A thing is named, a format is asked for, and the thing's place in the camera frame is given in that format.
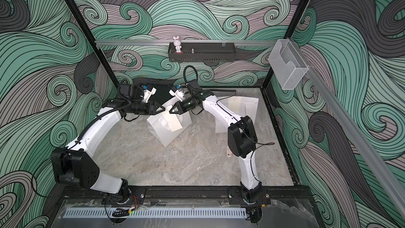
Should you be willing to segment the white non-woven bag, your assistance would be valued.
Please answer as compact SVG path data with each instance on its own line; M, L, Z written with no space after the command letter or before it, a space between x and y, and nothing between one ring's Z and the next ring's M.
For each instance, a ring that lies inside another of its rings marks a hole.
M221 102L223 108L227 107L242 117L249 116L253 123L255 123L259 102L258 98L234 96L230 98L218 97L218 99L222 99L219 102Z
M182 115L170 114L169 110L179 101L177 97L173 97L163 104L165 111L157 115L149 116L147 119L148 130L159 140L159 142L167 147L172 143L182 132L185 131L191 124L192 119L189 112Z

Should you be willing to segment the cream lined paper receipt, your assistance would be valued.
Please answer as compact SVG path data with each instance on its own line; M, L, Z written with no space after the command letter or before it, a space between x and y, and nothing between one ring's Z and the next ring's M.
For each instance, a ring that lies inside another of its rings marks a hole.
M240 96L230 97L228 100L228 108L236 114L240 113L241 105L242 98Z

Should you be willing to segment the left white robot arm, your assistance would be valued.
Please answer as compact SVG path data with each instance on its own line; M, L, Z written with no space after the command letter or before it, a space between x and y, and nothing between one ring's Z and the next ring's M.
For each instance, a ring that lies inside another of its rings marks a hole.
M55 181L61 185L113 195L120 203L130 198L128 181L102 172L93 156L107 133L127 114L157 115L165 108L156 101L131 101L122 98L106 101L95 119L66 147L51 154Z

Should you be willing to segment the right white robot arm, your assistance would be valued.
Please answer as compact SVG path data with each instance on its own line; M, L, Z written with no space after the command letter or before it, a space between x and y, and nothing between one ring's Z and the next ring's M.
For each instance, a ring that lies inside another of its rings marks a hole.
M227 108L210 90L191 90L190 97L177 101L168 111L170 114L182 115L196 107L210 113L227 127L228 148L238 158L241 171L242 199L249 205L256 203L262 182L256 168L258 139L252 119Z

